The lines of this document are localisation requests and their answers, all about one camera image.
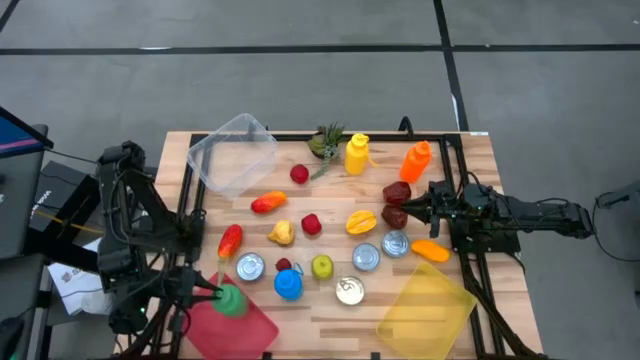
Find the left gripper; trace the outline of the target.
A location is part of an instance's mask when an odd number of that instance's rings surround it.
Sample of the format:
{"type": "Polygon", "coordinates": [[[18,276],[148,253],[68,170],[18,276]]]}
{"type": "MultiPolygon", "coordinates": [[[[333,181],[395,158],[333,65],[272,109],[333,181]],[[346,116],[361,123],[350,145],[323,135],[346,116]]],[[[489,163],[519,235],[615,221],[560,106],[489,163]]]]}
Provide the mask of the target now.
{"type": "Polygon", "coordinates": [[[172,266],[163,271],[163,298],[180,310],[186,311],[200,303],[214,305],[216,295],[193,296],[194,286],[221,291],[219,286],[209,282],[191,266],[172,266]]]}

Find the green plastic bottle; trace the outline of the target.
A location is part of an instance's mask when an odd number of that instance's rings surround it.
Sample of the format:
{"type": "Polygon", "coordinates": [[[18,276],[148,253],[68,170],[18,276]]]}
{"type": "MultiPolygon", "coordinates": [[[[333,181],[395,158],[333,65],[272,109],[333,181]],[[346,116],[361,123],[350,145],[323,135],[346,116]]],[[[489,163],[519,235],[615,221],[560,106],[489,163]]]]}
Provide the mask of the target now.
{"type": "Polygon", "coordinates": [[[244,293],[233,284],[222,284],[216,292],[213,307],[226,317],[240,318],[248,312],[248,300],[244,293]]]}

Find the dark red toy fruit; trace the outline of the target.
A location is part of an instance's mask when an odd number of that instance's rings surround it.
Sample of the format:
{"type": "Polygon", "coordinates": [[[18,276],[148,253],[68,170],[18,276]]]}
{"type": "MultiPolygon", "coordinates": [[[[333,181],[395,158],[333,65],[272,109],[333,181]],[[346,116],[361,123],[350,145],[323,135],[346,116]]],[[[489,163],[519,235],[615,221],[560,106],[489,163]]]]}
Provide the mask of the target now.
{"type": "Polygon", "coordinates": [[[399,207],[387,204],[381,213],[383,220],[394,229],[403,229],[408,221],[408,215],[399,207]]]}
{"type": "Polygon", "coordinates": [[[412,196],[410,185],[404,181],[396,181],[383,188],[383,198],[389,204],[401,205],[412,196]]]}

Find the orange yellow toy mango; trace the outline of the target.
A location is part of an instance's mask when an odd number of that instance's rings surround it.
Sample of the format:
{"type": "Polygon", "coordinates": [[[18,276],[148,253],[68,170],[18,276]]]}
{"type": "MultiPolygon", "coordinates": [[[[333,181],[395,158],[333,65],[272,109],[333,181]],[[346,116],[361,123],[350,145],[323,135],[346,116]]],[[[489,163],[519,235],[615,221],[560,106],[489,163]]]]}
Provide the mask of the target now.
{"type": "Polygon", "coordinates": [[[411,250],[433,262],[447,262],[450,259],[450,250],[434,240],[416,240],[411,243],[411,250]]]}

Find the orange plastic bottle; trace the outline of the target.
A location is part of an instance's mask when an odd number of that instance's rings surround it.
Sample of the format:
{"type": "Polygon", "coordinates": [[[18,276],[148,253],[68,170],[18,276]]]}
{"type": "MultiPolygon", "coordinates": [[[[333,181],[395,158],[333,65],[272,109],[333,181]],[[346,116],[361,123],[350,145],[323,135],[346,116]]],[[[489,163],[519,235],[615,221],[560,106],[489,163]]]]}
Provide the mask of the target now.
{"type": "Polygon", "coordinates": [[[431,146],[428,141],[414,144],[407,152],[400,169],[400,178],[407,183],[415,183],[430,163],[431,146]]]}

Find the green label tuna can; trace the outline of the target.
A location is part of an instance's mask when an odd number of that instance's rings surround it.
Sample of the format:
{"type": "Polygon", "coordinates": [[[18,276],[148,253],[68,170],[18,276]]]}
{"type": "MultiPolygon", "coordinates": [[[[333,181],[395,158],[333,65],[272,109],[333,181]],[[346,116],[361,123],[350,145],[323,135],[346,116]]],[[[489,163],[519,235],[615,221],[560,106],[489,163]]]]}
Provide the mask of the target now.
{"type": "Polygon", "coordinates": [[[407,235],[401,230],[393,230],[384,235],[381,240],[381,249],[389,257],[400,258],[407,255],[410,242],[407,235]]]}

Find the yellow lemon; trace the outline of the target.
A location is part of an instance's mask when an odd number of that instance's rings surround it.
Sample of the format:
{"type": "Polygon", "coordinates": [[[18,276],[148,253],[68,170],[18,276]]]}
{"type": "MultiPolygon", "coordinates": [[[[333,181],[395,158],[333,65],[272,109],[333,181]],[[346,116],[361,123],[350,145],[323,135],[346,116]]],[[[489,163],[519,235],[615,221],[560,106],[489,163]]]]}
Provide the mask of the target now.
{"type": "Polygon", "coordinates": [[[352,213],[345,225],[346,232],[359,235],[371,231],[377,225],[377,218],[372,211],[358,210],[352,213]]]}
{"type": "Polygon", "coordinates": [[[295,239],[295,228],[288,220],[278,221],[267,238],[280,246],[289,246],[295,239]]]}

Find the silver lid tin can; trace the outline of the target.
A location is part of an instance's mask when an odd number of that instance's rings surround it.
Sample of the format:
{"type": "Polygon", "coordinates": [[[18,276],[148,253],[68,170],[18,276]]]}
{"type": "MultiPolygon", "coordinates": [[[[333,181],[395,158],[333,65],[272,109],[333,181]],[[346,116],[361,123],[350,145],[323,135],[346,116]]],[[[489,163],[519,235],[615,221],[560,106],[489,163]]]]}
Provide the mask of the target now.
{"type": "Polygon", "coordinates": [[[380,252],[370,243],[361,243],[353,250],[352,262],[360,271],[374,271],[380,263],[380,252]]]}

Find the yellow plastic bottle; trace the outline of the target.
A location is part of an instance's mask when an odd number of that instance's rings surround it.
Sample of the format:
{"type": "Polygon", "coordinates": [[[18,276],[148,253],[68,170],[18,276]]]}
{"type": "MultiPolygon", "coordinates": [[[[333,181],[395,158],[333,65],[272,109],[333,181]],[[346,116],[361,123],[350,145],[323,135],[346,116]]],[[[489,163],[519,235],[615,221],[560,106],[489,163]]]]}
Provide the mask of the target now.
{"type": "Polygon", "coordinates": [[[355,133],[346,145],[345,170],[349,175],[360,175],[367,165],[378,167],[369,151],[369,137],[364,133],[355,133]]]}

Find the blue plastic bottle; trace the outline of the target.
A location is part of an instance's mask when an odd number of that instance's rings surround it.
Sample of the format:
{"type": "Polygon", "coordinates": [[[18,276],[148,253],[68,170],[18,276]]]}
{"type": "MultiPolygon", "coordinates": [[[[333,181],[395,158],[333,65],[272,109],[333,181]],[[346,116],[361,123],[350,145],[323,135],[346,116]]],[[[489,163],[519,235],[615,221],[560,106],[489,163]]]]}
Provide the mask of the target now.
{"type": "Polygon", "coordinates": [[[286,301],[297,301],[304,292],[304,272],[298,263],[278,272],[274,279],[276,293],[286,301]]]}

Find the large blue-red chicken can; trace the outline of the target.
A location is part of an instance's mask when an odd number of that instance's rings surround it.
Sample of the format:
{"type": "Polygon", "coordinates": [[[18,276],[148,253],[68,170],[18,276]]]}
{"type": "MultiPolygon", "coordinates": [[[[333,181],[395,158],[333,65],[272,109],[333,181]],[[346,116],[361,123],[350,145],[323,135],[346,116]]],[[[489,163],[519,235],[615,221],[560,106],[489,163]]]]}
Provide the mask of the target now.
{"type": "Polygon", "coordinates": [[[362,281],[354,276],[345,276],[338,280],[335,288],[338,300],[349,306],[359,304],[365,295],[362,281]]]}

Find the green toy apple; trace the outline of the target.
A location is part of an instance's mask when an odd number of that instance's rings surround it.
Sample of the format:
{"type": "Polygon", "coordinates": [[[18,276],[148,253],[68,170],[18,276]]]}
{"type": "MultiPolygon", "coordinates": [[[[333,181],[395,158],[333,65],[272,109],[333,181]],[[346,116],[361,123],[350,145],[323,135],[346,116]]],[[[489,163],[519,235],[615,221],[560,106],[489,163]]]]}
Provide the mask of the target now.
{"type": "Polygon", "coordinates": [[[329,279],[333,276],[334,264],[328,255],[317,255],[311,262],[311,269],[316,279],[329,279]]]}

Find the white plastic roll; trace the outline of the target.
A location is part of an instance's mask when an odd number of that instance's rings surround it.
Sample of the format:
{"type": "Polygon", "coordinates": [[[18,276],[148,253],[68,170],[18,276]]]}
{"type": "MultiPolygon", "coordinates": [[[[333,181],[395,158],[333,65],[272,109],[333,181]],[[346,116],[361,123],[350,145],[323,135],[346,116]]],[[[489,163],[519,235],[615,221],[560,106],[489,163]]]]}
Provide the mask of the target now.
{"type": "Polygon", "coordinates": [[[105,293],[95,290],[85,293],[81,298],[81,310],[93,315],[109,315],[117,306],[118,298],[115,292],[105,293]]]}

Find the potted succulent plant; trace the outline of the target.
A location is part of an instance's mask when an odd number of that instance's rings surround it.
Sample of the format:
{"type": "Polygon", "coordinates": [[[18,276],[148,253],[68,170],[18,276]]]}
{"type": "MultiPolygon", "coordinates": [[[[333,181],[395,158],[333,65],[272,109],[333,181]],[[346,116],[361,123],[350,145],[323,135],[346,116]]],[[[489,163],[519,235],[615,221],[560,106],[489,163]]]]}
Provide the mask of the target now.
{"type": "Polygon", "coordinates": [[[343,125],[336,122],[320,125],[317,132],[307,141],[311,153],[322,160],[321,168],[310,176],[311,180],[318,179],[329,170],[331,161],[339,154],[344,129],[343,125]]]}

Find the black case white lettering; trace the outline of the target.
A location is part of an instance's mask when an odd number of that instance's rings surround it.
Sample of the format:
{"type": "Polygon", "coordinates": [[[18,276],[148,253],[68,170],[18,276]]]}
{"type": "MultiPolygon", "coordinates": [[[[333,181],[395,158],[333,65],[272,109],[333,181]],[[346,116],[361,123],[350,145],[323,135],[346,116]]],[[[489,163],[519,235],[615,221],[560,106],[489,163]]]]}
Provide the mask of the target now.
{"type": "Polygon", "coordinates": [[[50,161],[39,175],[29,229],[56,237],[79,231],[101,234],[101,226],[91,220],[100,200],[91,175],[50,161]]]}

